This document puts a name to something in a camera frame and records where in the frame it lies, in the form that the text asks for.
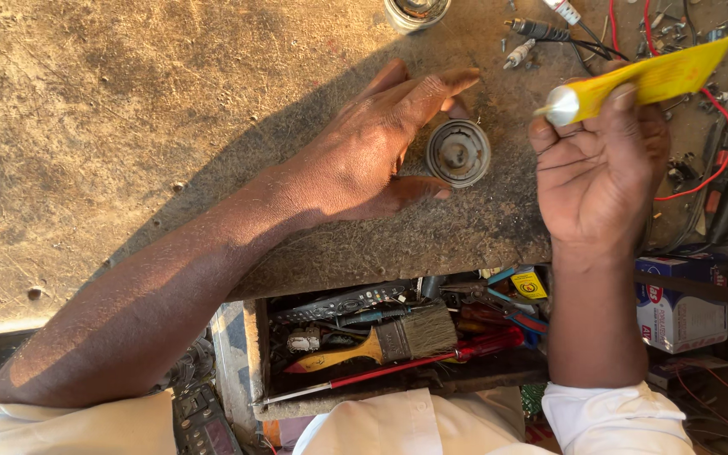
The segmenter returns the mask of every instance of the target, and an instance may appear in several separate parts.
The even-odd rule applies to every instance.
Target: hand
[[[319,221],[389,216],[450,185],[435,177],[398,177],[407,147],[438,111],[468,117],[457,98],[479,80],[477,69],[410,79],[395,59],[349,101],[319,136],[274,170],[289,201],[318,209]]]
[[[532,121],[538,202],[553,249],[630,255],[666,170],[670,133],[658,105],[635,106],[632,83],[600,116],[554,128]]]

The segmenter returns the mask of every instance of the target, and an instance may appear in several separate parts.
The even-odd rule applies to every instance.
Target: wooden workbench
[[[728,19],[726,5],[708,3],[693,5],[701,31]],[[107,267],[292,156],[392,57],[414,75],[481,68],[464,97],[490,137],[490,172],[394,219],[294,235],[233,296],[546,259],[526,127],[551,88],[582,73],[571,47],[554,43],[534,49],[538,70],[501,69],[501,38],[508,53],[524,41],[503,20],[563,24],[540,0],[515,4],[512,12],[504,2],[456,0],[440,24],[406,37],[385,22],[379,0],[3,0],[0,333],[43,325]],[[607,3],[575,4],[600,34]],[[642,1],[618,2],[616,12],[633,57]],[[717,77],[728,86],[728,62]],[[694,104],[674,110],[675,155],[701,150],[713,121]],[[423,172],[426,140],[444,120],[420,132],[405,173]],[[656,208],[653,244],[672,238],[684,203]],[[27,297],[32,286],[43,289],[36,300]]]

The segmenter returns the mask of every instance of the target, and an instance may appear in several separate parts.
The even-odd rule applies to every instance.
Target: white sleeve
[[[175,455],[171,395],[86,409],[0,405],[0,455],[62,452]]]
[[[550,384],[543,412],[564,455],[579,453],[693,454],[672,401],[648,388],[574,388]]]

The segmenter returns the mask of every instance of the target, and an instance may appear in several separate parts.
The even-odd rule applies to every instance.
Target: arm
[[[8,360],[0,403],[87,407],[146,393],[234,285],[286,236],[321,222],[394,214],[446,198],[432,177],[397,177],[415,133],[476,70],[410,79],[390,62],[284,164],[85,287]]]
[[[549,373],[558,385],[619,388],[645,378],[637,329],[635,243],[666,168],[670,136],[658,106],[634,106],[624,84],[600,116],[562,128],[538,118],[538,198],[551,233],[554,308]]]

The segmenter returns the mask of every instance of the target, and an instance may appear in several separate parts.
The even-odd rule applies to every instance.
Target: wooden brush handle
[[[371,359],[375,359],[379,364],[382,363],[383,354],[381,352],[381,344],[378,341],[378,335],[375,334],[375,329],[371,329],[364,343],[358,346],[308,354],[297,360],[296,364],[302,366],[305,372],[315,372],[322,368],[338,364],[339,362],[352,359],[353,357],[370,357]]]

